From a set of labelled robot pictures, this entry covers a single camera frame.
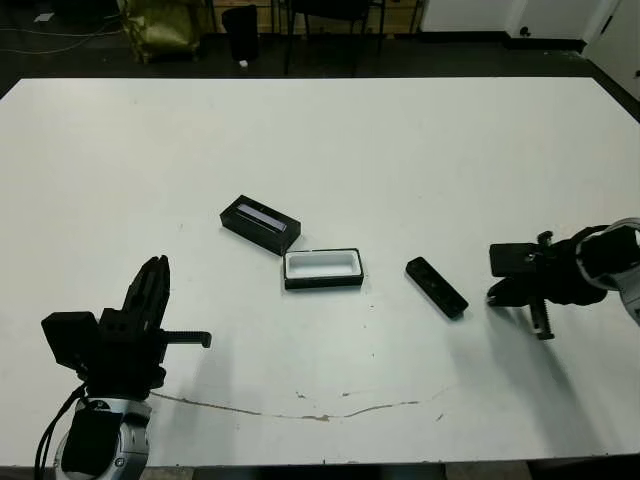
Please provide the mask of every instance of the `chair leg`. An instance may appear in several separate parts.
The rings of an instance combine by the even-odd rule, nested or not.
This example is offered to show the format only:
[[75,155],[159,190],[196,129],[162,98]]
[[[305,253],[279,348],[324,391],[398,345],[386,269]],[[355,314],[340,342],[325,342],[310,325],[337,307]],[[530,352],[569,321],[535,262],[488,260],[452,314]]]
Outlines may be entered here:
[[413,7],[413,15],[411,15],[411,25],[409,26],[409,33],[413,34],[413,29],[416,24],[416,17],[418,15],[418,8],[422,5],[422,0],[416,0],[416,4]]
[[380,35],[378,36],[378,55],[382,50],[382,40],[384,39],[384,14],[387,9],[387,0],[380,0]]
[[291,60],[291,49],[293,48],[293,26],[296,23],[296,12],[287,10],[287,53],[284,57],[284,74],[289,75],[289,61]]
[[307,41],[311,39],[311,29],[309,28],[309,15],[304,14],[304,31],[307,32]]
[[213,22],[213,33],[218,33],[218,25],[216,24],[216,8],[213,4],[214,0],[209,0],[207,6],[209,7],[209,14],[211,15],[211,21]]
[[360,27],[360,41],[358,42],[359,45],[355,49],[356,51],[354,52],[354,55],[353,55],[353,64],[352,64],[352,67],[351,67],[351,76],[352,77],[356,76],[356,70],[358,69],[358,55],[363,50],[363,46],[364,46],[364,42],[365,42],[365,38],[366,38],[365,32],[367,31],[367,20],[369,20],[369,9],[367,9],[365,11],[364,17],[362,17],[362,27]]

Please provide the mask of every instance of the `yellow bag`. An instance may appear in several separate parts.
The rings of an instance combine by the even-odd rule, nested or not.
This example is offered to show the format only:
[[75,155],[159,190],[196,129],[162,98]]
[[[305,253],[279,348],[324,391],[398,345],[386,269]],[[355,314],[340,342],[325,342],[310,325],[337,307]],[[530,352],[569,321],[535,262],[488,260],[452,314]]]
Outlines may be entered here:
[[119,3],[122,25],[136,61],[147,63],[169,53],[195,56],[200,45],[195,9],[200,0],[121,0]]

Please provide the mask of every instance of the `remote control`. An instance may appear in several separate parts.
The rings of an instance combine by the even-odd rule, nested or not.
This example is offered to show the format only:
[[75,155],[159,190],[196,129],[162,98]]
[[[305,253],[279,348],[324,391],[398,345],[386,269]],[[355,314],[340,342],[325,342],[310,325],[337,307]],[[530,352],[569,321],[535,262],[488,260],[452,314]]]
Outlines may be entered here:
[[449,318],[459,316],[467,301],[422,257],[407,263],[407,273]]

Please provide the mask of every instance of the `black cable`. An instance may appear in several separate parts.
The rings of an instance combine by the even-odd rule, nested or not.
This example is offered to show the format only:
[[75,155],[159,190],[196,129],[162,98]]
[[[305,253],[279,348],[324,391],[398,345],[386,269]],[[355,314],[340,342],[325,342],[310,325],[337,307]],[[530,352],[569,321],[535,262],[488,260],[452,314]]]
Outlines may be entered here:
[[44,469],[47,464],[47,453],[49,452],[49,445],[51,443],[51,437],[53,437],[53,429],[55,428],[56,423],[58,423],[58,420],[60,420],[62,416],[67,412],[67,410],[71,408],[73,402],[85,396],[85,388],[86,384],[83,383],[73,392],[71,392],[69,398],[67,398],[67,400],[65,400],[65,402],[62,404],[62,407],[60,407],[60,410],[58,410],[58,413],[55,417],[53,417],[53,420],[51,420],[51,423],[49,423],[44,433],[42,434],[42,438],[40,439],[38,448],[36,450],[36,460],[33,465],[34,480],[42,480],[44,478]]

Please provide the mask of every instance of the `wall baseboard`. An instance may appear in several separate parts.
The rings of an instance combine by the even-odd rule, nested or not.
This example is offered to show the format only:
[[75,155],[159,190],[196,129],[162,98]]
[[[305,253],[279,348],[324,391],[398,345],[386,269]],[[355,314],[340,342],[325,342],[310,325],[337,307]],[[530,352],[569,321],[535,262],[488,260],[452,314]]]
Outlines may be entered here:
[[553,38],[512,38],[505,31],[478,32],[418,32],[417,37],[426,43],[446,42],[501,42],[509,49],[575,50],[586,46],[582,40],[558,40]]
[[418,38],[426,43],[446,42],[504,42],[509,38],[504,31],[478,32],[418,32]]
[[506,48],[514,50],[575,50],[582,53],[587,45],[583,40],[559,40],[554,38],[511,38],[503,42]]

